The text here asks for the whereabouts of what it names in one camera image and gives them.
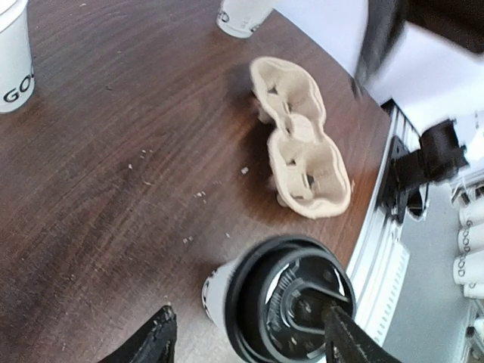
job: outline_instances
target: black lid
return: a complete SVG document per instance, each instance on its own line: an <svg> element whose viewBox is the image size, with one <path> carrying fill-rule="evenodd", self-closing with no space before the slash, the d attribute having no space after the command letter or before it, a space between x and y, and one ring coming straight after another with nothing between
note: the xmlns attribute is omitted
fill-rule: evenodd
<svg viewBox="0 0 484 363"><path fill-rule="evenodd" d="M227 292L232 346L252 362L316 362L324 357L324 314L355 313L355 296L334 255L309 237L281 236L248 252Z"/></svg>

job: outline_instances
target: white paper cup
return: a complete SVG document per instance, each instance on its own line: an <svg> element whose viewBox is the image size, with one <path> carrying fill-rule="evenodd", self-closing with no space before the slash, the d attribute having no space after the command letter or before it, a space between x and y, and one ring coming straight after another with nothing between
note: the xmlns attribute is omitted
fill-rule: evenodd
<svg viewBox="0 0 484 363"><path fill-rule="evenodd" d="M237 38L249 38L274 10L278 0L223 0L217 25Z"/></svg>
<svg viewBox="0 0 484 363"><path fill-rule="evenodd" d="M484 284L484 250L460 255L453 272L456 284Z"/></svg>
<svg viewBox="0 0 484 363"><path fill-rule="evenodd" d="M475 225L459 231L458 246L461 253L484 250L484 225Z"/></svg>
<svg viewBox="0 0 484 363"><path fill-rule="evenodd" d="M283 363L320 362L327 307L340 306L351 317L356 307L341 264L319 242L303 236L269 238L217 268L205 280L202 303L244 361ZM294 324L310 326L304 337L293 325L283 326L289 315Z"/></svg>
<svg viewBox="0 0 484 363"><path fill-rule="evenodd" d="M464 296L470 299L484 299L484 284L465 284Z"/></svg>
<svg viewBox="0 0 484 363"><path fill-rule="evenodd" d="M26 6L28 0L0 4L0 113L26 103L35 86Z"/></svg>
<svg viewBox="0 0 484 363"><path fill-rule="evenodd" d="M459 219L463 227L472 227L484 223L484 197L462 208L459 211Z"/></svg>

